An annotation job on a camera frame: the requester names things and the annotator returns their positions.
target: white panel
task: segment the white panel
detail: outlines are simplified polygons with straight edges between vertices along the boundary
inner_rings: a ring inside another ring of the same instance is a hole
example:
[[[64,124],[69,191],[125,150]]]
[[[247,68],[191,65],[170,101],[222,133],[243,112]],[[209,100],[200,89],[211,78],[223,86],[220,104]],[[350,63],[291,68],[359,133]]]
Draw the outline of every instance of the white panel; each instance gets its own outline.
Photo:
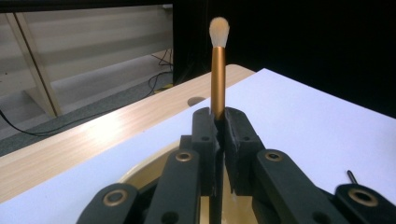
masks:
[[[0,14],[0,52],[0,96],[35,87],[6,14]]]
[[[51,81],[172,48],[161,6],[24,13]]]

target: brush tip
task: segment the brush tip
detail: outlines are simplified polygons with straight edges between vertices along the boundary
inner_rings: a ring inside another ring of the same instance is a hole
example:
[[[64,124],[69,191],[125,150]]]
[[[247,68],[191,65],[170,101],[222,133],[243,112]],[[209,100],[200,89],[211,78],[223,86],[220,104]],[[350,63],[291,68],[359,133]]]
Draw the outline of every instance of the brush tip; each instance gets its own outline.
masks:
[[[227,20],[222,17],[216,17],[210,22],[209,34],[212,39],[213,47],[223,47],[227,44],[230,26]]]

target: makeup brush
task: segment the makeup brush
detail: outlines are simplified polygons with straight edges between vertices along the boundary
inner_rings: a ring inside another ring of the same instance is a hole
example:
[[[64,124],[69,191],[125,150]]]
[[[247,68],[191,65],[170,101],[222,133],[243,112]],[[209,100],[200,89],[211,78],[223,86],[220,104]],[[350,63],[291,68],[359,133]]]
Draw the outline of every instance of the makeup brush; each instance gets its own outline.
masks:
[[[230,26],[222,17],[210,22],[209,34],[212,40],[212,78],[211,109],[215,120],[224,119],[225,108],[225,45],[227,44]]]

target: metal ring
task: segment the metal ring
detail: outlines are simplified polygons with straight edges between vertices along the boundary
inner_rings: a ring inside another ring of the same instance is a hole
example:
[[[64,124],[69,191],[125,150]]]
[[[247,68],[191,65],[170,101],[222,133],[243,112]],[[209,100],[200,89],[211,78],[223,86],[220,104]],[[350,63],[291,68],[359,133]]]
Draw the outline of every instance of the metal ring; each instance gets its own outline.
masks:
[[[180,152],[177,153],[176,159],[178,161],[190,161],[192,159],[192,155],[189,152]]]
[[[265,153],[265,158],[268,161],[282,161],[283,160],[283,156],[282,155],[280,155],[280,154],[278,154],[276,152],[273,152],[273,151]]]
[[[364,189],[350,189],[347,194],[351,199],[353,199],[353,201],[368,207],[375,207],[378,205],[378,199]]]
[[[114,196],[115,194],[120,194],[120,197],[117,200],[112,200],[111,196]],[[105,198],[103,199],[103,203],[110,207],[117,206],[125,202],[127,197],[128,197],[128,192],[125,189],[114,189],[105,195]]]

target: table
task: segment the table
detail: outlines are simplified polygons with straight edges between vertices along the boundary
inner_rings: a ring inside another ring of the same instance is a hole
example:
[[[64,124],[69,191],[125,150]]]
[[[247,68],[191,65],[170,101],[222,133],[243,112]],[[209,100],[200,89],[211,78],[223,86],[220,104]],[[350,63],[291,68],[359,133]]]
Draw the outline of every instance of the table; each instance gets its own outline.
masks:
[[[247,114],[267,148],[286,152],[313,183],[331,193],[350,182],[347,170],[352,170],[360,184],[396,203],[396,179],[392,178],[396,119],[266,69],[252,73],[227,66],[229,84],[231,79],[243,80],[227,89],[226,105]],[[209,95],[208,74],[199,78],[1,159],[1,194],[4,189],[17,192],[0,204],[0,218],[12,223],[76,222],[99,189],[118,181],[181,134],[191,133],[193,111],[209,105],[205,100],[186,106],[197,92]],[[22,189],[32,181],[35,188]]]

